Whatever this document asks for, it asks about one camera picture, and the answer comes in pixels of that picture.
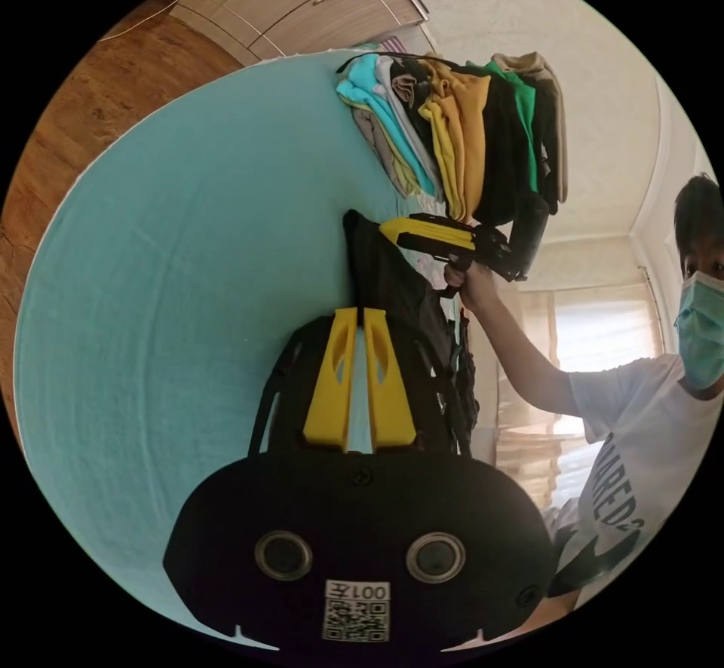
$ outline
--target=screw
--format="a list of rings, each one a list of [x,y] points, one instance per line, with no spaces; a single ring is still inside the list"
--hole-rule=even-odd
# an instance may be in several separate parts
[[[352,484],[356,487],[366,487],[372,482],[372,470],[362,467],[352,475]]]
[[[535,585],[527,587],[517,598],[516,603],[521,608],[527,608],[538,598],[538,588]]]

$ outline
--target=person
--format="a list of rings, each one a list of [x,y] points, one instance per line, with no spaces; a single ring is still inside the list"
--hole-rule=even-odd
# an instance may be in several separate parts
[[[580,496],[543,511],[558,572],[516,635],[569,613],[630,564],[679,503],[713,435],[724,402],[724,203],[708,176],[678,194],[674,231],[684,279],[679,353],[602,372],[555,367],[498,297],[488,268],[446,266],[516,392],[537,409],[581,418],[586,440],[603,442]]]

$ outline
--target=camera lens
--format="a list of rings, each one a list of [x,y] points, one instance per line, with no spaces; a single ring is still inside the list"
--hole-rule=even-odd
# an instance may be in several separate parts
[[[254,556],[259,569],[274,580],[299,580],[311,570],[311,550],[292,532],[265,535],[256,544]]]
[[[407,551],[407,570],[422,583],[452,580],[465,563],[462,543],[444,532],[431,532],[418,538]]]

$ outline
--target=light blue bedsheet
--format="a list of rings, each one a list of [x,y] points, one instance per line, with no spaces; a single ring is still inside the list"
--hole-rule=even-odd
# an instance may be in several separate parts
[[[161,566],[179,509],[246,455],[291,332],[350,305],[345,211],[416,205],[337,96],[352,54],[254,66],[137,125],[71,190],[20,309],[15,399],[46,499],[127,592],[211,635]],[[357,396],[356,449],[366,429]]]

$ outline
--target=face mask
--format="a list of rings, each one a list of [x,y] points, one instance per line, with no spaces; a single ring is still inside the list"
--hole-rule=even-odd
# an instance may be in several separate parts
[[[685,281],[674,326],[686,380],[709,388],[724,374],[724,282],[700,271]]]

